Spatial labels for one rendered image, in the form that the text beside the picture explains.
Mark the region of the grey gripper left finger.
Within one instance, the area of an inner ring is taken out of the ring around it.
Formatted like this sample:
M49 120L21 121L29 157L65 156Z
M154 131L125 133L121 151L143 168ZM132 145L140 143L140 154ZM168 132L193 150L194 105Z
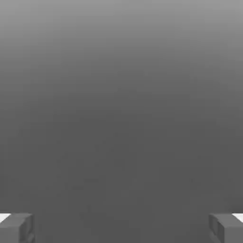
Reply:
M0 213L0 243L36 243L34 215Z

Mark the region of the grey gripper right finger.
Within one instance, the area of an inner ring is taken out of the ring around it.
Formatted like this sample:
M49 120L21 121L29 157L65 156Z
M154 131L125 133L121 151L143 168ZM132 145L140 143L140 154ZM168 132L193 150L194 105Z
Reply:
M243 243L243 213L209 214L208 223L213 243Z

